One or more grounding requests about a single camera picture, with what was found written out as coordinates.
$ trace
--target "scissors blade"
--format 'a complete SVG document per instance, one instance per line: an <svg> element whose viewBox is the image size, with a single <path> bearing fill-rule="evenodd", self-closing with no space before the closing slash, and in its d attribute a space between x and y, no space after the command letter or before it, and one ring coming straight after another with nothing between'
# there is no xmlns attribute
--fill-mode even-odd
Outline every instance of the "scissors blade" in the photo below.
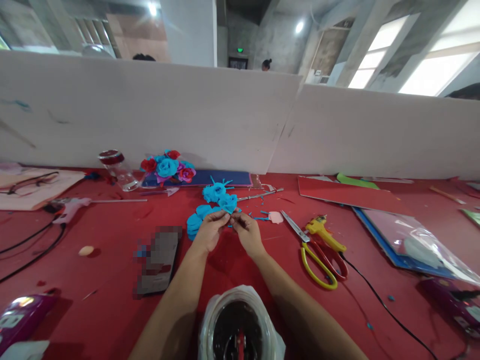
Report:
<svg viewBox="0 0 480 360"><path fill-rule="evenodd" d="M302 229L295 223L295 221L293 221L290 216L287 215L287 213L283 210L280 210L281 214L283 215L283 217L286 219L286 221L290 224L291 228L293 229L293 231L295 231L297 233L297 235L300 237L300 239L304 242L304 243L308 243L310 241L310 238L305 235L305 233L302 231Z"/></svg>

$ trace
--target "white partition board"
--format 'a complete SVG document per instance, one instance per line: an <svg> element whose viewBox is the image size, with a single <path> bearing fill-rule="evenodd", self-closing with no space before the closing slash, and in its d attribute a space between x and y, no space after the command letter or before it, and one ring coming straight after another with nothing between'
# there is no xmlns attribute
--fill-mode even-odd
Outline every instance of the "white partition board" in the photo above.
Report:
<svg viewBox="0 0 480 360"><path fill-rule="evenodd" d="M305 85L272 173L480 178L480 101Z"/></svg>
<svg viewBox="0 0 480 360"><path fill-rule="evenodd" d="M200 169L264 174L301 79L19 51L0 64L0 160L48 166L98 167L118 149L138 168L175 149Z"/></svg>

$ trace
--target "red paper flower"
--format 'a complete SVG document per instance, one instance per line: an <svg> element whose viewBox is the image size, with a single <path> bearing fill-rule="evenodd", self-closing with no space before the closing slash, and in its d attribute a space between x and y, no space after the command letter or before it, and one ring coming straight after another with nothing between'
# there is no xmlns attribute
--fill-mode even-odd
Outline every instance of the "red paper flower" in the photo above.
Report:
<svg viewBox="0 0 480 360"><path fill-rule="evenodd" d="M177 150L170 150L166 153L166 155L172 160L177 160L177 158L180 156L180 153Z"/></svg>
<svg viewBox="0 0 480 360"><path fill-rule="evenodd" d="M195 171L195 169L189 167L184 168L178 172L178 180L184 181L186 183L191 183L192 178L195 176L196 173L197 172Z"/></svg>
<svg viewBox="0 0 480 360"><path fill-rule="evenodd" d="M157 162L153 157L145 159L141 162L140 167L147 173L153 173L157 169Z"/></svg>

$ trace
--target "blue board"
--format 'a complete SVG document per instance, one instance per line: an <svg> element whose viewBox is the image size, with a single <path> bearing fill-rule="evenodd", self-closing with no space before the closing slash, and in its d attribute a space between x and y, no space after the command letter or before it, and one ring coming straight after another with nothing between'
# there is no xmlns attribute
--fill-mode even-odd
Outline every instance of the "blue board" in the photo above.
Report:
<svg viewBox="0 0 480 360"><path fill-rule="evenodd" d="M228 186L237 186L237 187L250 187L252 186L252 178L250 173L246 171L223 171L223 170L197 170L196 175L193 177L190 183L182 181L181 183L175 183L171 181L165 181L163 186L166 187L189 187L189 186L207 186L212 185L212 180L210 176L213 177L217 183L221 183L223 179L225 181L232 180ZM155 174L150 174L143 180L141 183L143 188L156 188L160 186L157 183L157 177Z"/></svg>
<svg viewBox="0 0 480 360"><path fill-rule="evenodd" d="M412 271L416 271L419 273L425 273L430 275L437 275L443 278L448 279L457 279L454 274L448 270L446 267L434 268L430 265L427 265L421 261L418 261L414 258L411 258L407 255L398 255L390 246L390 244L384 239L384 237L377 231L375 226L371 223L371 221L365 216L362 209L359 207L351 207L355 214L360 218L361 222L365 225L365 227L370 231L373 238L376 240L378 245L385 251L385 254L391 260L393 265L398 268L408 269Z"/></svg>

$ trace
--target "green paper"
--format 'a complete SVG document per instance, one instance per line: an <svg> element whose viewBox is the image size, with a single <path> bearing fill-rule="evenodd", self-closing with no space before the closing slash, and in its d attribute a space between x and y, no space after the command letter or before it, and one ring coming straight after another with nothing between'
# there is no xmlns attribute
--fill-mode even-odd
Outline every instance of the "green paper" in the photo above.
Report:
<svg viewBox="0 0 480 360"><path fill-rule="evenodd" d="M465 209L460 209L470 220L472 220L478 227L480 227L480 212L473 212Z"/></svg>
<svg viewBox="0 0 480 360"><path fill-rule="evenodd" d="M343 175L341 172L338 173L336 176L336 179L341 182L342 184L347 184L347 185L354 185L354 186L361 186L363 188L370 188L370 189L377 189L379 190L380 188L375 185L375 183L370 182L370 181L363 181L363 180L357 180L348 176Z"/></svg>

